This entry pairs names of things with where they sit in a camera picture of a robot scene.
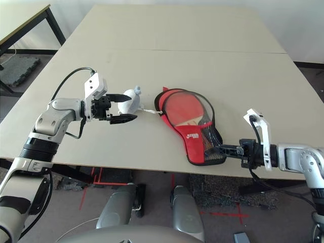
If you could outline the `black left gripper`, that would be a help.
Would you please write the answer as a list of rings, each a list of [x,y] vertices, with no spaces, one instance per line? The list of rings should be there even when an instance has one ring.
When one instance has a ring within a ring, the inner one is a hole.
[[[108,94],[102,96],[98,100],[92,100],[91,112],[92,117],[98,120],[110,121],[111,125],[124,124],[131,122],[137,118],[134,114],[120,114],[110,115],[109,109],[111,108],[111,102],[123,103],[129,101],[131,98],[124,94]]]

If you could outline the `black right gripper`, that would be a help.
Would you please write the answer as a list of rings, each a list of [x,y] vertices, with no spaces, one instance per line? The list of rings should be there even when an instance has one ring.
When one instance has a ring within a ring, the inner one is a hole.
[[[240,139],[239,146],[222,144],[218,146],[225,157],[238,157],[241,167],[245,169],[256,169],[264,166],[263,145],[255,139]]]

